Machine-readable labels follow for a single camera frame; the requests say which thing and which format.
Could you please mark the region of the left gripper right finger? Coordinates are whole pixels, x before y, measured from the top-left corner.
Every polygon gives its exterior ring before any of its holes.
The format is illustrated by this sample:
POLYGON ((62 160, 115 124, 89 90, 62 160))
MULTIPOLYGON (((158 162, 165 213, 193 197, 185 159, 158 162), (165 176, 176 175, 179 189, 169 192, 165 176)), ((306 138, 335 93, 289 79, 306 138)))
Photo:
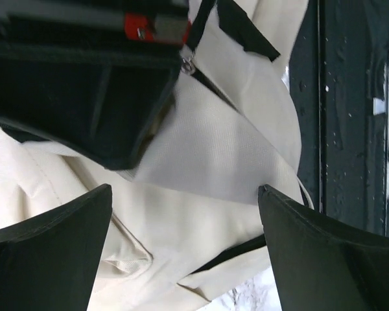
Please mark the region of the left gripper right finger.
POLYGON ((269 185, 259 189, 259 211, 283 310, 389 310, 389 238, 269 185))

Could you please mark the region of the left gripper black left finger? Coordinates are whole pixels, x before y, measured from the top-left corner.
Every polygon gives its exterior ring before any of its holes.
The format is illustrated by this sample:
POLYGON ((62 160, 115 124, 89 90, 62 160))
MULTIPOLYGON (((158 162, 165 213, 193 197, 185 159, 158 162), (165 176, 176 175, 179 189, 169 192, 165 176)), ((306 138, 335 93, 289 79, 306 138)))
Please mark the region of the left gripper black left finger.
POLYGON ((0 229, 0 310, 86 310, 111 215, 103 184, 0 229))

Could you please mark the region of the beige canvas backpack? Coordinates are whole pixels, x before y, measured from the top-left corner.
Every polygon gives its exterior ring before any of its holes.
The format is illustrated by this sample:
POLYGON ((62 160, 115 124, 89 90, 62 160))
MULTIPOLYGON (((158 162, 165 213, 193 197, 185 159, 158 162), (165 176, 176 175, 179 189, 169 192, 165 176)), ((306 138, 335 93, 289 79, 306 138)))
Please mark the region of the beige canvas backpack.
POLYGON ((298 116, 282 76, 306 1, 188 1, 180 72, 134 168, 0 127, 0 229, 107 184, 86 310, 198 310, 270 267, 258 190, 300 202, 298 116))

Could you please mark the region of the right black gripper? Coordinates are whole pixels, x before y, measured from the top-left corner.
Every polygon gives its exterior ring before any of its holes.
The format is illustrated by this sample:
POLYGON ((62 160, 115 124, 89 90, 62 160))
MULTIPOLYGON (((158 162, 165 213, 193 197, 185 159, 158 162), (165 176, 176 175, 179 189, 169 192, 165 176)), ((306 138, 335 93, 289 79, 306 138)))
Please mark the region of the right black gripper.
POLYGON ((134 168, 179 76, 188 15, 188 1, 0 1, 0 127, 134 168))

